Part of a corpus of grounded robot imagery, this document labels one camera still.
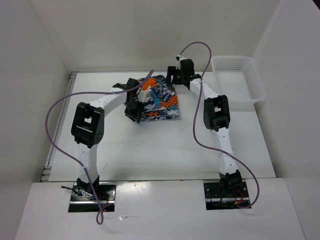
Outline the colourful patterned shorts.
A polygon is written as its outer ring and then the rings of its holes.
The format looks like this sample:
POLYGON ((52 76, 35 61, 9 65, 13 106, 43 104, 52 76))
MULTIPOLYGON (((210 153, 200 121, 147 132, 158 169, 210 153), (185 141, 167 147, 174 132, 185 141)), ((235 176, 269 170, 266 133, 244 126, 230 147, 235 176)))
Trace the colourful patterned shorts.
POLYGON ((172 85, 167 85, 165 80, 163 75, 155 75, 148 80, 143 78, 138 80, 144 84, 137 94, 140 91, 150 92, 150 100, 143 102, 142 122, 171 120, 180 116, 176 89, 172 85))

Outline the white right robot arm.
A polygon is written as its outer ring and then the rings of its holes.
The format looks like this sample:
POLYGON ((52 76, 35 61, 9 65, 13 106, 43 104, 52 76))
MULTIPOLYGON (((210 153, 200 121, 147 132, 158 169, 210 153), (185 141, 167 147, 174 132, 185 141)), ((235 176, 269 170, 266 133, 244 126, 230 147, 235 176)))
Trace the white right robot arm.
POLYGON ((236 161, 232 158, 229 136, 230 109, 226 95, 219 95, 195 73, 194 62, 184 56, 176 57, 177 66, 167 68, 165 82, 169 85, 183 85, 203 99, 203 123, 219 142, 219 191, 221 198, 234 195, 242 184, 242 176, 236 161))

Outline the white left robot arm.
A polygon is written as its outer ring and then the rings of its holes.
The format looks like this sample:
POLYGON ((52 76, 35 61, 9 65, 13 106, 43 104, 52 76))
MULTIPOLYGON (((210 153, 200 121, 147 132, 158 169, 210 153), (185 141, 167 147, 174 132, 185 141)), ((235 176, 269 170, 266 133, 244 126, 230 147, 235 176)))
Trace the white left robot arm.
POLYGON ((97 169, 98 144, 105 131, 105 117, 120 105, 125 106, 124 114, 139 123, 145 104, 138 100, 140 82, 129 78, 126 84, 116 83, 113 93, 90 103, 80 102, 75 110, 71 135, 78 148, 81 163, 76 180, 76 191, 89 200, 100 194, 100 176, 97 169))

